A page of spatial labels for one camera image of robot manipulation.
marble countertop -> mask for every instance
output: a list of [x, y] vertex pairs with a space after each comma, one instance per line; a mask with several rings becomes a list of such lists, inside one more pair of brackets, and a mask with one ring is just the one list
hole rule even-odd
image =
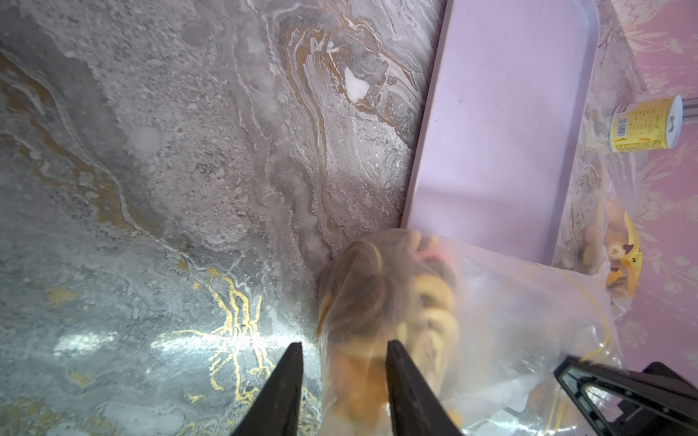
[[[578, 153], [646, 90], [599, 7]], [[0, 3], [2, 433], [227, 435], [302, 340], [313, 434], [315, 281], [399, 224], [443, 9]]]

clear plastic bag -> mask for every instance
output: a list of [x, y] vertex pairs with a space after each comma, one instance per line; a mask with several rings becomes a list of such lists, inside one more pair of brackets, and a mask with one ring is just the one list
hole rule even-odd
[[586, 152], [577, 156], [553, 265], [605, 274], [615, 319], [630, 310], [642, 266], [633, 216], [645, 153]]
[[605, 167], [601, 169], [595, 209], [593, 222], [584, 231], [581, 270], [593, 273], [609, 264], [606, 284], [618, 318], [630, 309], [642, 269], [642, 250], [635, 226]]
[[[571, 404], [562, 409], [553, 370], [568, 354], [620, 366], [605, 277], [414, 231], [350, 244], [323, 272], [319, 299], [321, 435], [390, 434], [385, 353], [394, 338], [474, 435], [585, 426]], [[510, 405], [520, 412], [502, 419]]]

can label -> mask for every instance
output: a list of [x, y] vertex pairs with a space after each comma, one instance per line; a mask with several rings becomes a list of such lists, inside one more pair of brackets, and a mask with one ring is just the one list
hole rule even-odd
[[618, 106], [611, 120], [611, 148], [615, 152], [668, 149], [667, 126], [673, 98]]

yellow packaging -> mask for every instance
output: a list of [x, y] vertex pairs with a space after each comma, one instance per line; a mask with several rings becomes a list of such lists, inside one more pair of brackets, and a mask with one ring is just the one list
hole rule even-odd
[[611, 148], [616, 153], [673, 149], [682, 120], [681, 96], [618, 106], [611, 119]]

pink wallpaper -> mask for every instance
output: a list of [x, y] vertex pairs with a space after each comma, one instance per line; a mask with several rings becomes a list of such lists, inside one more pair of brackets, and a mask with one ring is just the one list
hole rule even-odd
[[[652, 96], [698, 96], [698, 1], [613, 3]], [[642, 176], [643, 270], [618, 334], [631, 370], [658, 360], [698, 385], [698, 123], [650, 152]]]

